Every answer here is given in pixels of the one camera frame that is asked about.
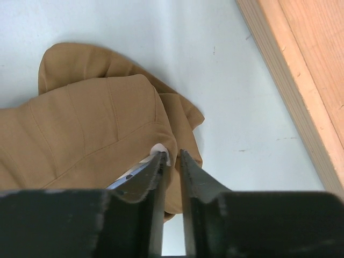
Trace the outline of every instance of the wooden board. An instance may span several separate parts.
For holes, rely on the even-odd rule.
[[[344,197],[344,1],[237,3],[324,187]]]

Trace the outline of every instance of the brown fabric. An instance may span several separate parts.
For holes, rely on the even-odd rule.
[[[165,211],[182,212],[178,150],[202,165],[187,99],[119,54],[57,44],[44,54],[39,96],[0,110],[0,190],[106,188],[162,143],[171,157]]]

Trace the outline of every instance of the garment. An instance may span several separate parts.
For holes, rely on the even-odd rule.
[[[110,50],[62,43],[43,56],[39,96],[0,110],[0,190],[106,188],[163,144],[165,211],[182,212],[179,150],[201,166],[187,99]]]

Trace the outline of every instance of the wooden edge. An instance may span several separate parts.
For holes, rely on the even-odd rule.
[[[325,189],[344,198],[344,149],[277,0],[236,0]]]

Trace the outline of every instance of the white surface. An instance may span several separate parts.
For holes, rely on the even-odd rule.
[[[204,169],[233,190],[322,190],[234,0],[0,0],[0,107],[37,95],[44,51],[63,41],[128,56],[189,98]],[[164,255],[184,254],[182,217]]]

